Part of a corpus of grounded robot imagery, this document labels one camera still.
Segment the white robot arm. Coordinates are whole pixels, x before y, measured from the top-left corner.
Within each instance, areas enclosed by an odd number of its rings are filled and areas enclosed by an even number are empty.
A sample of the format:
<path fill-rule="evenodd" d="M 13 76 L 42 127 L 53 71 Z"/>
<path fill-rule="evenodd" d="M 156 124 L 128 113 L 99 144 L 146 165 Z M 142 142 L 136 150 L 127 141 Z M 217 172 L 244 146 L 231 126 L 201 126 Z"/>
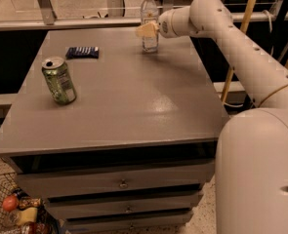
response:
<path fill-rule="evenodd" d="M 218 234 L 288 234 L 288 69 L 238 29 L 221 0 L 193 0 L 138 36 L 209 37 L 253 101 L 223 127 L 216 152 Z"/>

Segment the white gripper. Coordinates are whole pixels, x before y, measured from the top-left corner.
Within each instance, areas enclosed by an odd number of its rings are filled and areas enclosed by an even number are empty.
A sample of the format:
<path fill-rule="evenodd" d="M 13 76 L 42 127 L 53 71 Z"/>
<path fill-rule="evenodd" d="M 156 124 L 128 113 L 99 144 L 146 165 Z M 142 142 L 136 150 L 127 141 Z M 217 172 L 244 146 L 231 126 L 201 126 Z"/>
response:
<path fill-rule="evenodd" d="M 166 11 L 159 16 L 158 24 L 151 21 L 138 26 L 136 28 L 136 35 L 138 37 L 156 37 L 158 29 L 159 33 L 165 38 L 189 36 L 192 31 L 189 7 Z"/>

